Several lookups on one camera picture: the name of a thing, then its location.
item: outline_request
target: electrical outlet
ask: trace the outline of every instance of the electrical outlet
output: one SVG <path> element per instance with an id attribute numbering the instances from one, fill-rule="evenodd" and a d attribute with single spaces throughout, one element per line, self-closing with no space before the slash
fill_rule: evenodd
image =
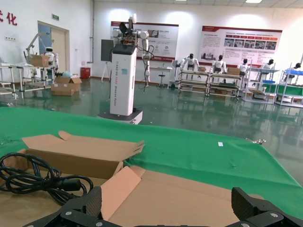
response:
<path id="1" fill-rule="evenodd" d="M 16 41 L 16 38 L 14 38 L 14 37 L 5 36 L 4 38 L 7 41 L 14 41 L 14 42 Z"/>

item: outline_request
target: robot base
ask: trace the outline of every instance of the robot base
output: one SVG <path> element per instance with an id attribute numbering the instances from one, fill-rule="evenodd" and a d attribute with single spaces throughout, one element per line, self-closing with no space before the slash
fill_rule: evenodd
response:
<path id="1" fill-rule="evenodd" d="M 105 113 L 100 113 L 97 115 L 97 117 L 115 120 L 115 121 L 119 121 L 119 122 L 125 122 L 128 124 L 139 124 L 140 121 L 142 120 L 142 116 L 143 116 L 142 110 L 133 112 L 129 116 L 110 114 L 109 110 Z"/>

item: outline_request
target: red trash bin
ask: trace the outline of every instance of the red trash bin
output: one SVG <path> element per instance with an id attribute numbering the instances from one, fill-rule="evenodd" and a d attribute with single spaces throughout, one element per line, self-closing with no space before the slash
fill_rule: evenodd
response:
<path id="1" fill-rule="evenodd" d="M 89 79 L 90 78 L 90 68 L 81 67 L 80 78 L 81 79 Z"/>

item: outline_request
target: green epoxy floor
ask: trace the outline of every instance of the green epoxy floor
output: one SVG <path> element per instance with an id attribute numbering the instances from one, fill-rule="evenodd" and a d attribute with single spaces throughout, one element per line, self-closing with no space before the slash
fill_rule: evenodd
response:
<path id="1" fill-rule="evenodd" d="M 145 92 L 136 84 L 134 105 L 143 110 L 141 124 L 182 128 L 251 140 L 266 139 L 265 148 L 303 185 L 303 109 L 253 104 L 232 98 L 149 87 Z M 51 96 L 49 90 L 13 102 L 0 96 L 2 103 L 96 116 L 109 109 L 109 83 L 85 80 L 72 97 Z"/>

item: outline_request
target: red chinese characters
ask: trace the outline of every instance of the red chinese characters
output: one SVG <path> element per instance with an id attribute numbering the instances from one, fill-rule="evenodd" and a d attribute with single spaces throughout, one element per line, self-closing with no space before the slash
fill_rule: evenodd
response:
<path id="1" fill-rule="evenodd" d="M 8 16 L 6 18 L 9 20 L 9 24 L 17 26 L 17 23 L 15 22 L 16 16 L 14 16 L 13 13 L 8 12 Z"/>
<path id="2" fill-rule="evenodd" d="M 0 10 L 0 22 L 3 22 L 2 16 L 3 16 L 3 13 L 2 13 L 2 11 Z"/>

